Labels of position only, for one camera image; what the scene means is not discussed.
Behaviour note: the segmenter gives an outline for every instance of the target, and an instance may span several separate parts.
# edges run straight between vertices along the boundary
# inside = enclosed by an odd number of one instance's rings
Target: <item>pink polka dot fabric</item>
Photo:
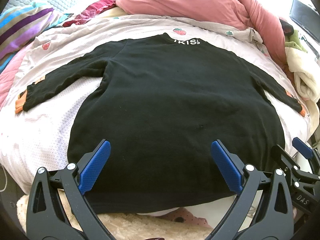
[[[171,211],[168,214],[160,216],[158,218],[170,220],[177,223],[185,223],[193,226],[200,226],[206,228],[212,228],[205,218],[197,218],[186,208],[178,208],[175,211]]]

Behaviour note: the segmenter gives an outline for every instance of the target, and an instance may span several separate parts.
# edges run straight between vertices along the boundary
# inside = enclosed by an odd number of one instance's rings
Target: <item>orange cuff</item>
[[[287,95],[291,98],[296,99],[293,95],[291,95],[287,90],[285,91],[287,93]],[[299,113],[302,117],[306,116],[306,109],[304,108],[304,106],[302,104],[300,104],[300,106],[302,107],[301,112]]]
[[[26,99],[27,99],[27,91],[25,91],[22,96],[21,94],[18,95],[18,100],[16,101],[16,110],[15,110],[16,114],[22,111],[22,108],[24,103],[26,102]]]

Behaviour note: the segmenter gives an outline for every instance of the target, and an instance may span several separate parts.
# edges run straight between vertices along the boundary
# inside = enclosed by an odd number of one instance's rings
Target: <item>white cable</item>
[[[8,178],[7,178],[7,173],[5,172],[5,168],[4,166],[2,166],[2,164],[0,163],[2,169],[3,169],[3,172],[4,172],[4,176],[5,176],[5,186],[4,186],[4,189],[0,190],[0,192],[4,192],[5,189],[7,188],[7,183],[8,183]]]

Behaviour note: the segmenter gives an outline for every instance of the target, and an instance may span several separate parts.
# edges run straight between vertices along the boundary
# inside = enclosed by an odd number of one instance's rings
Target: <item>pink comforter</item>
[[[257,0],[116,0],[128,14],[187,17],[217,22],[239,30],[252,27],[259,32],[271,58],[287,74],[284,33],[279,18]]]
[[[31,47],[31,44],[32,43],[24,46],[20,51],[18,51],[18,53],[14,55],[6,68],[0,74],[0,110],[4,105],[4,101],[9,93],[10,88],[12,87],[14,76],[21,66],[23,58],[28,49]]]

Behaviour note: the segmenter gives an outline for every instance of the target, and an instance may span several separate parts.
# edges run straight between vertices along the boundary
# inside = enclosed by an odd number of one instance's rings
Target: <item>strawberry print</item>
[[[173,30],[173,32],[175,32],[175,33],[177,33],[177,34],[179,34],[179,35],[186,35],[186,34],[187,34],[186,31],[184,31],[184,30],[182,30],[182,29],[179,29],[179,28],[175,28],[175,29]]]
[[[49,42],[47,42],[47,43],[43,44],[43,45],[42,45],[42,49],[44,49],[44,50],[49,49],[50,44],[51,44],[51,41],[49,41]]]

